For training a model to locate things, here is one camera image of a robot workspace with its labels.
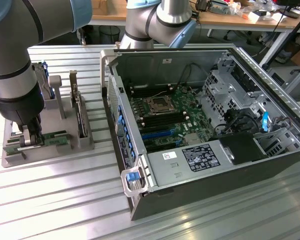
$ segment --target motherboard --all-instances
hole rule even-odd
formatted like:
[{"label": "motherboard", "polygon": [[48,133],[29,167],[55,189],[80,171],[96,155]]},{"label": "motherboard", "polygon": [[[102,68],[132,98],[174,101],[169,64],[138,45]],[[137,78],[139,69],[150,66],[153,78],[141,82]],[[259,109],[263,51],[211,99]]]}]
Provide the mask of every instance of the motherboard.
[{"label": "motherboard", "polygon": [[148,153],[200,144],[214,135],[196,96],[186,85],[143,93],[131,89],[130,105]]}]

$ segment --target desk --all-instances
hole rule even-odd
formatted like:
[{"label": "desk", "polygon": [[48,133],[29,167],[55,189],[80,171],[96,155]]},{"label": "desk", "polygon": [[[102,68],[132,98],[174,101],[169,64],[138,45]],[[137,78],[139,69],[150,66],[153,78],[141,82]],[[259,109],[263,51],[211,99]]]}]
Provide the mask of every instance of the desk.
[{"label": "desk", "polygon": [[33,62],[45,60],[50,75],[62,77],[63,96],[69,70],[77,70],[95,149],[3,168],[0,115],[0,240],[300,239],[300,162],[268,180],[130,221],[100,90],[100,51],[114,47],[29,48]]},{"label": "desk", "polygon": [[[91,25],[115,25],[124,26],[126,24],[126,1],[125,0],[108,0],[108,15],[100,16],[93,15],[90,22]],[[200,23],[202,29],[209,29],[207,36],[210,37],[213,30],[237,30],[237,31],[260,31],[260,32],[271,32],[277,25],[274,20],[258,21],[256,23],[250,20],[245,20],[237,15],[219,15],[211,12],[200,13]],[[279,24],[276,32],[280,32],[272,47],[268,50],[264,58],[261,60],[260,65],[266,63],[277,51],[279,46],[288,37],[293,28],[300,21],[298,19],[287,18],[284,22]]]}]

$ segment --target green circuit board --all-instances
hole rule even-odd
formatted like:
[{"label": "green circuit board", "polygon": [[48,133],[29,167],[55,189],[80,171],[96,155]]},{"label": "green circuit board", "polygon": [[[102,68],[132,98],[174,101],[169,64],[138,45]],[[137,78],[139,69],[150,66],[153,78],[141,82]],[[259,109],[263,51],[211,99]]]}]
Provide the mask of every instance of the green circuit board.
[{"label": "green circuit board", "polygon": [[[159,102],[159,106],[164,105],[165,107],[158,107],[158,109],[155,110],[164,111],[170,107],[169,110],[165,112],[154,112],[153,102],[155,101]],[[186,112],[189,117],[187,120],[182,122],[167,124],[165,127],[173,132],[170,136],[143,139],[144,145],[150,153],[161,149],[165,150],[187,146],[188,143],[185,136],[189,134],[196,133],[202,142],[208,141],[209,138],[214,135],[214,129],[210,125],[209,119],[202,110],[202,106],[196,99],[195,93],[186,86],[179,86],[172,94],[169,95],[130,98],[130,104],[142,137],[149,133],[155,134],[161,132],[158,130],[151,131],[150,127],[146,129],[147,131],[144,133],[145,128],[140,124],[140,118],[142,117],[163,117],[169,113],[182,112]]]},{"label": "green circuit board", "polygon": [[[57,136],[57,135],[66,134],[66,133],[67,133],[66,131],[56,131],[56,132],[43,134],[44,145],[42,145],[41,147],[49,147],[49,146],[53,146],[53,145],[66,145],[66,144],[69,144],[69,141],[68,141],[66,136]],[[11,156],[11,155],[20,153],[20,151],[18,150],[19,148],[21,148],[19,137],[16,137],[14,139],[9,139],[7,142],[9,144],[15,143],[11,146],[3,148],[5,150],[7,156]]]}]

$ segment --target cpu socket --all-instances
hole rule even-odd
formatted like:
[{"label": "cpu socket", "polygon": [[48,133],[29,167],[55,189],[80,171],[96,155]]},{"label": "cpu socket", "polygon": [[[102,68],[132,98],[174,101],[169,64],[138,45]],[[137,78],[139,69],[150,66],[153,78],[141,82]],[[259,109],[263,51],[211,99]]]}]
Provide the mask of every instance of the cpu socket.
[{"label": "cpu socket", "polygon": [[175,107],[169,96],[154,96],[146,99],[153,114],[174,112]]}]

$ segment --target aluminum extrusion table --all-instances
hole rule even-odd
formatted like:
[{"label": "aluminum extrusion table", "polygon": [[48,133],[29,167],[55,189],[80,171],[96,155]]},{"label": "aluminum extrusion table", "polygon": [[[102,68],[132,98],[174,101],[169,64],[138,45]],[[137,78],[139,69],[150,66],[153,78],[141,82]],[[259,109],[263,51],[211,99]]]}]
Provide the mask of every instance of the aluminum extrusion table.
[{"label": "aluminum extrusion table", "polygon": [[[0,159],[0,240],[300,239],[300,162],[275,178],[130,221],[100,91],[99,52],[113,47],[29,49],[32,61],[61,75],[63,96],[69,70],[78,71],[95,149],[12,168]],[[0,157],[3,129],[0,116]]]}]

